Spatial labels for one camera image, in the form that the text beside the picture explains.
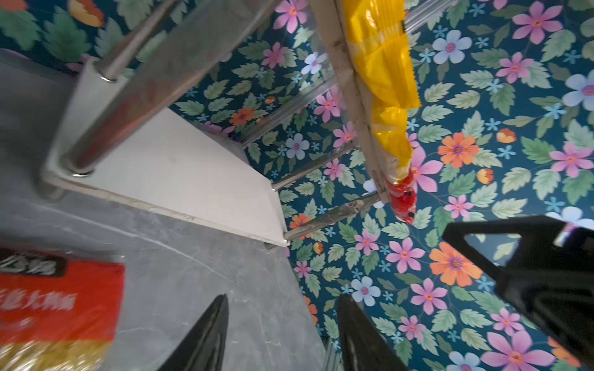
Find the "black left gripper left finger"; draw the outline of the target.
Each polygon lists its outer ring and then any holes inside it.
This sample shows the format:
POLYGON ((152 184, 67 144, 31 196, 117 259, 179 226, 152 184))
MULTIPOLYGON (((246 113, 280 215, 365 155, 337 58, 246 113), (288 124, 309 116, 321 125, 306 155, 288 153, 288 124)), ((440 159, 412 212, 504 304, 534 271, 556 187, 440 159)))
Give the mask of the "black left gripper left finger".
POLYGON ((228 297, 218 295, 158 371, 221 371, 228 323, 228 297))

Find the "red spaghetti bag front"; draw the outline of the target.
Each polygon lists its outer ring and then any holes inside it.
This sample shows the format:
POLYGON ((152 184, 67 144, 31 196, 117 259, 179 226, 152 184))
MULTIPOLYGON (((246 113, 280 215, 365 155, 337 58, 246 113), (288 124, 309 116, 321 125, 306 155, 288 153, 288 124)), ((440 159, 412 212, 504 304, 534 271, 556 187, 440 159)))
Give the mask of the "red spaghetti bag front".
POLYGON ((412 172, 398 184, 388 184, 390 206, 403 223, 413 224, 416 215, 417 193, 413 189, 415 178, 412 172))

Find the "yellow spaghetti bag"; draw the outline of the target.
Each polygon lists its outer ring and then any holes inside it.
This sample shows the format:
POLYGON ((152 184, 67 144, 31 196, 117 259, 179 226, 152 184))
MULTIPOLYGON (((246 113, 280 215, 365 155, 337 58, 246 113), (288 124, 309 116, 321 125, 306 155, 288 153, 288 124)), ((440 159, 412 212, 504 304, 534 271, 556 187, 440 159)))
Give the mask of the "yellow spaghetti bag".
POLYGON ((419 108, 403 1, 354 0, 342 6, 351 59, 367 88, 388 105, 419 108))
POLYGON ((377 154, 385 178, 391 184, 401 183, 411 166, 413 148, 407 137, 408 112, 386 105, 380 100, 373 103, 371 133, 377 142, 377 154))

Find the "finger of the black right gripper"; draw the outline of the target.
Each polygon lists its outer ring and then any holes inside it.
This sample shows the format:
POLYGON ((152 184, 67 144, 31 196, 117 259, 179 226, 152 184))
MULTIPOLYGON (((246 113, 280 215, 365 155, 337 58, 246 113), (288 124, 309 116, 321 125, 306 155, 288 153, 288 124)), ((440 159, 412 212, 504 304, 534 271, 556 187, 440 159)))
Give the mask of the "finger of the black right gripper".
POLYGON ((495 282, 495 292, 521 315, 593 365, 593 231, 549 216, 450 223, 442 238, 495 282), (471 234, 516 234, 504 266, 469 244, 471 234))

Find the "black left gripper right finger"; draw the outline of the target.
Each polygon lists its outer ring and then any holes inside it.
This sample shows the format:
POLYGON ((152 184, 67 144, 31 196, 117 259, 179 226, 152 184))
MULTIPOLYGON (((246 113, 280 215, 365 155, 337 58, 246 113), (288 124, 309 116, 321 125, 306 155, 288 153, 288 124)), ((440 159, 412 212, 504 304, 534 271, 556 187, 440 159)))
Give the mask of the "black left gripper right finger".
POLYGON ((338 298, 337 324, 344 370, 408 370, 349 295, 338 298))

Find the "white two-tier shelf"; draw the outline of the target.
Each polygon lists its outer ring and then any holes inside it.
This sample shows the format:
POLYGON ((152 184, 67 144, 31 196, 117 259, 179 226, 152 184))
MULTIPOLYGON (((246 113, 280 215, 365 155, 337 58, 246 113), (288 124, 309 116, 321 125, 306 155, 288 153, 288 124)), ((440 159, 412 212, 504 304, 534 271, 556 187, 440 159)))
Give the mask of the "white two-tier shelf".
POLYGON ((165 1, 100 60, 80 72, 41 170, 43 180, 141 210, 284 247, 375 202, 389 203, 388 180, 371 133, 371 91, 357 73, 339 1, 316 1, 320 37, 337 68, 356 140, 269 182, 218 142, 172 111, 224 54, 269 15, 272 1, 208 1, 159 44, 131 78, 122 76, 177 4, 165 1), (295 230, 286 228, 279 190, 349 151, 360 149, 375 192, 295 230))

